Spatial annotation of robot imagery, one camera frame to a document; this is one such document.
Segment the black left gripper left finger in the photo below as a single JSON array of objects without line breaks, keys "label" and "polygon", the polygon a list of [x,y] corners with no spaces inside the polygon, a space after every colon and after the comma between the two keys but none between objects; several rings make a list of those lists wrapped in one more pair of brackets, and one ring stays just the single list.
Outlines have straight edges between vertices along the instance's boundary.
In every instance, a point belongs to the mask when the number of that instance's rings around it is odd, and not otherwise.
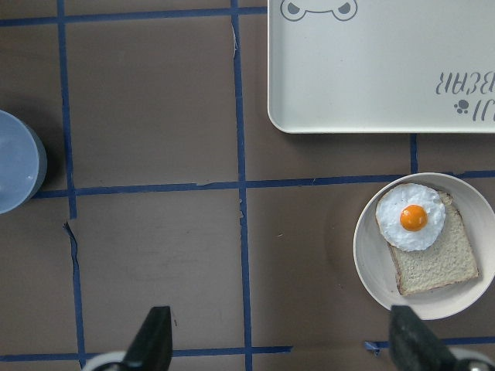
[{"label": "black left gripper left finger", "polygon": [[125,370],[168,370],[172,360],[172,316],[169,306],[153,307],[125,353]]}]

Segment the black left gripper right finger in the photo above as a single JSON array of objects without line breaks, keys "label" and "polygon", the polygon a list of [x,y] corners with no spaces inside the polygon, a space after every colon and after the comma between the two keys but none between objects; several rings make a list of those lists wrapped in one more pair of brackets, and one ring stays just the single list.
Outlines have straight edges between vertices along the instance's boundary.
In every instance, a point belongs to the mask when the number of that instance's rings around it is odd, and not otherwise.
[{"label": "black left gripper right finger", "polygon": [[391,307],[391,359],[397,370],[453,370],[456,357],[407,305]]}]

